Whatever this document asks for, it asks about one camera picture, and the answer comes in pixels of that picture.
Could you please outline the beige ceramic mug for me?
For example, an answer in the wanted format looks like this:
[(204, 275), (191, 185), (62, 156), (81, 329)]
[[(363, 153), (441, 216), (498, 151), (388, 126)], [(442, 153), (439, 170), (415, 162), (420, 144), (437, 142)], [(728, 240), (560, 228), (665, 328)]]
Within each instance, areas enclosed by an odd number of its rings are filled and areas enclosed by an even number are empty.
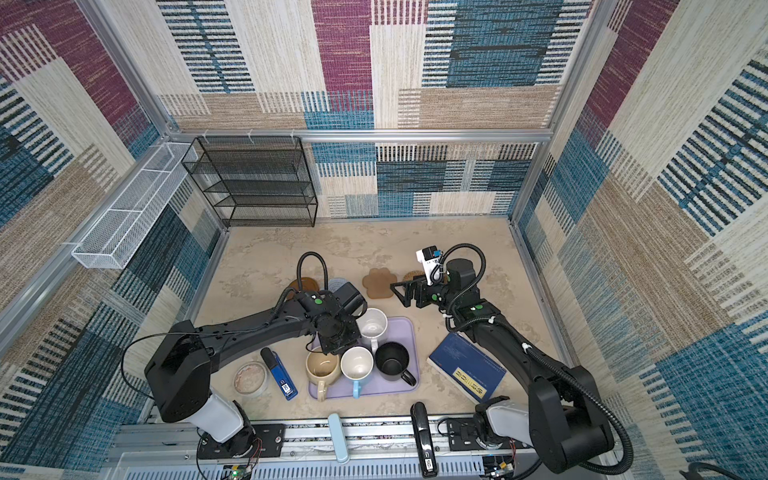
[(341, 376), (340, 357), (312, 350), (305, 360), (305, 373), (310, 384), (316, 389), (316, 399), (323, 402), (327, 398), (329, 388)]

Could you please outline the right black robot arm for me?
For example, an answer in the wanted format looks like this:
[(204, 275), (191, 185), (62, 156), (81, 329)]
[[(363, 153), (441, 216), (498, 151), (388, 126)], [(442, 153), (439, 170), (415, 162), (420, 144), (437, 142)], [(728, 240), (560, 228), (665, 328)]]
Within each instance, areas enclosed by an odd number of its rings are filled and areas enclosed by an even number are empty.
[(426, 275), (391, 284), (406, 307), (435, 305), (446, 327), (486, 349), (511, 373), (528, 396), (526, 425), (512, 433), (510, 420), (487, 421), (499, 437), (524, 434), (541, 464), (553, 473), (574, 467), (621, 475), (634, 462), (632, 441), (618, 417), (602, 402), (594, 377), (581, 366), (568, 367), (534, 346), (480, 294), (481, 274), (463, 258), (448, 262), (443, 280)]

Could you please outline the brown round saucer coaster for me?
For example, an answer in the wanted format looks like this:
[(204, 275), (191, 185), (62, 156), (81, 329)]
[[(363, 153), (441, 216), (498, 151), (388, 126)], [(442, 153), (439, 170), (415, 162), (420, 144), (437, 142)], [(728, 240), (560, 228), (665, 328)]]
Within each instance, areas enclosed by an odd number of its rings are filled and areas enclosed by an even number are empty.
[(322, 285), (319, 284), (315, 279), (311, 277), (302, 277), (301, 281), (298, 281), (294, 279), (289, 285), (289, 294), (293, 295), (297, 292), (301, 291), (320, 291), (322, 288)]

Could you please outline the brown flower cork coaster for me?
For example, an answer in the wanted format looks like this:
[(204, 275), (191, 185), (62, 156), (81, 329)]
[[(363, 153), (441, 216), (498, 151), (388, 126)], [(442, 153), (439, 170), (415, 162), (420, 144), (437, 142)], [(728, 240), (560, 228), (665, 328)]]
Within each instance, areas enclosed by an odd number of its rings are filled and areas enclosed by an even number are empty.
[(391, 285), (397, 282), (397, 275), (388, 268), (372, 268), (362, 279), (366, 296), (371, 300), (393, 297), (394, 293), (391, 290)]

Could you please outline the blue grey knitted coaster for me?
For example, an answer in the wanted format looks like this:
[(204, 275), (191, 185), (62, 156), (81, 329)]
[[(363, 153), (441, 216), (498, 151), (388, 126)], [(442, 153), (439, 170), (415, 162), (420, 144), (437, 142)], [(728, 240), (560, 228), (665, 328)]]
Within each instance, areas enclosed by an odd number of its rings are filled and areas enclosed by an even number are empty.
[(328, 290), (331, 292), (336, 292), (346, 283), (347, 280), (344, 278), (331, 278), (328, 282)]

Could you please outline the woven rattan round coaster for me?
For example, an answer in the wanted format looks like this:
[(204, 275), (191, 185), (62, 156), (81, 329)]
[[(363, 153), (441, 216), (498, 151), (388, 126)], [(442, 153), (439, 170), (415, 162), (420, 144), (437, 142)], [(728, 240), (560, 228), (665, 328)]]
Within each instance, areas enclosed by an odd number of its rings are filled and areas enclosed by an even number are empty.
[(424, 272), (422, 270), (413, 270), (413, 271), (410, 271), (410, 272), (406, 273), (403, 276), (403, 281), (404, 282), (410, 282), (410, 281), (413, 281), (414, 279), (418, 280), (419, 278), (424, 278), (424, 277), (426, 277), (426, 275), (424, 274)]

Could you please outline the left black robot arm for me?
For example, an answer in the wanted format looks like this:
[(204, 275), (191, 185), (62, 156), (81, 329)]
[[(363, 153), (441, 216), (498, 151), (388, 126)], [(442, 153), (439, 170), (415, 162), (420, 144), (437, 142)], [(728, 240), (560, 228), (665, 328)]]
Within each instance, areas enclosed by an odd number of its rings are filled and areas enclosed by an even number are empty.
[(295, 291), (271, 309), (229, 322), (176, 324), (144, 369), (161, 419), (195, 425), (205, 444), (226, 458), (252, 453), (254, 427), (237, 402), (213, 389), (211, 376), (254, 351), (302, 336), (317, 337), (324, 354), (340, 354), (361, 338), (357, 319), (366, 310), (363, 295), (346, 282), (333, 292)]

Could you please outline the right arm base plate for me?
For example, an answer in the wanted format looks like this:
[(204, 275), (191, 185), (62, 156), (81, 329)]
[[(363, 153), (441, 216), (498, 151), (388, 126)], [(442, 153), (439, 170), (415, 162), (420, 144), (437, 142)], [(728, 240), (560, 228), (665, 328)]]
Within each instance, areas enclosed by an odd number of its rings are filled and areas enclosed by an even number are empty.
[(496, 435), (482, 420), (474, 417), (442, 418), (436, 430), (448, 440), (451, 451), (529, 448), (517, 439)]

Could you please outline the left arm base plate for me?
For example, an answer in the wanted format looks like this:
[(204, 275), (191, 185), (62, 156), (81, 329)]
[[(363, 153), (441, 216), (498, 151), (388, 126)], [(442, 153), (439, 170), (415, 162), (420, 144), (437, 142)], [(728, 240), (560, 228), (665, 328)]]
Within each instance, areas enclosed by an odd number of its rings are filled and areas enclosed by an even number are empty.
[(197, 458), (200, 460), (279, 457), (283, 447), (285, 424), (246, 426), (226, 442), (217, 442), (209, 433), (202, 434)]

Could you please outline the white speckled mug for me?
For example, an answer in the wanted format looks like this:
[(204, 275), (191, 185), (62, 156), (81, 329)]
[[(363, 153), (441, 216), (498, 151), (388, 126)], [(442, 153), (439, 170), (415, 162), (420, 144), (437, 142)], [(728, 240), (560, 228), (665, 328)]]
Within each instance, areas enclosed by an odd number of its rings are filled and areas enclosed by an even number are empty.
[(361, 344), (367, 347), (372, 354), (375, 354), (387, 339), (389, 326), (387, 315), (379, 309), (368, 308), (357, 319), (357, 326), (361, 334)]

